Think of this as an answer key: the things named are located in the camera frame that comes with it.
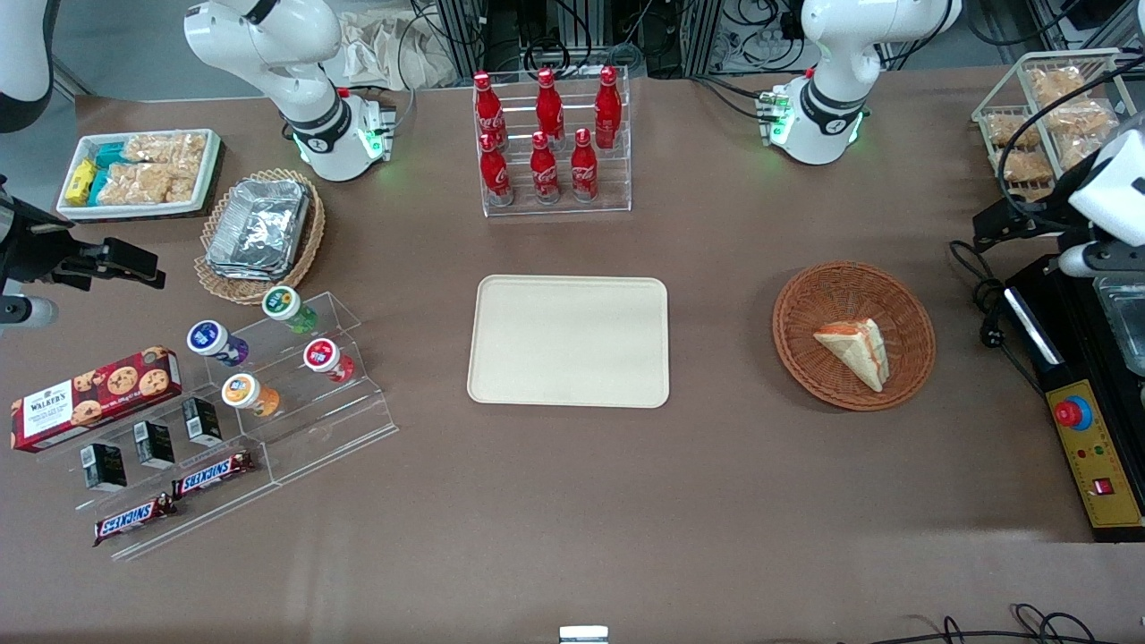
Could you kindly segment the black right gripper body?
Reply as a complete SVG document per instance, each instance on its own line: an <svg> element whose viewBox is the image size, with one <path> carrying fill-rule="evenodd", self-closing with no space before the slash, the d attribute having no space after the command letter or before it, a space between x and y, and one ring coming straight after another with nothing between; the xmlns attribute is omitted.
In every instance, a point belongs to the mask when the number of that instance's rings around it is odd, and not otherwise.
<svg viewBox="0 0 1145 644"><path fill-rule="evenodd" d="M78 286L77 277L58 273L60 266L72 257L76 239L71 235L74 223L64 217L52 215L45 209L33 207L16 199L1 179L1 207L3 207L3 243L1 243L1 282L53 283Z"/></svg>

